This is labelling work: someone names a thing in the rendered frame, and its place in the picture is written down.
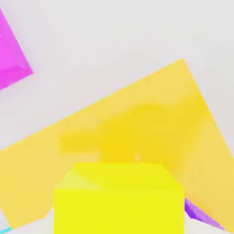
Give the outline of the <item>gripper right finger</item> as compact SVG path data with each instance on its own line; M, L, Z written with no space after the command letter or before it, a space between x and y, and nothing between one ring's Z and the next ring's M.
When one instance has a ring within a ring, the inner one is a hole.
M191 219L184 212L184 234L229 234L225 230L213 227L196 219Z

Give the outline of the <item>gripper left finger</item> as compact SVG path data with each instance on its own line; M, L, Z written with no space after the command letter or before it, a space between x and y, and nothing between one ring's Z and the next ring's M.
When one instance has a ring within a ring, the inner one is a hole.
M54 234L54 208L51 208L45 218L4 231L3 234Z

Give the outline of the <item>small yellow cube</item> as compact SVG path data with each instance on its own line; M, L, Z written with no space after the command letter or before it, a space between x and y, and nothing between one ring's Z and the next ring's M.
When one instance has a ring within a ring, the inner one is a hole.
M77 163L53 207L54 234L184 234L184 189L159 164Z

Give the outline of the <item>small purple cube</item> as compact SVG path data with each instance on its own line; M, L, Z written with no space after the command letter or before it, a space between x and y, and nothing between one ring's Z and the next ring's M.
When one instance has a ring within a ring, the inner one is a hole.
M198 208L196 205L190 202L187 198L185 198L184 207L185 212L190 218L196 219L213 227L224 230L224 228L218 222L210 218L205 212L203 212L200 208Z

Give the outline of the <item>large orange box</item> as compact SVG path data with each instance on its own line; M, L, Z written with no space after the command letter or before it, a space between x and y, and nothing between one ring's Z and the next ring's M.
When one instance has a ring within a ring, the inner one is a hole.
M43 218L79 161L161 163L234 234L234 157L178 60L0 151L0 209L15 229Z

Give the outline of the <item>large magenta box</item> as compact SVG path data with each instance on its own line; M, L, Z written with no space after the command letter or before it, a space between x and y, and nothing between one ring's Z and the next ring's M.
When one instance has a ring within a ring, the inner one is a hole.
M0 90L32 74L33 71L0 9Z

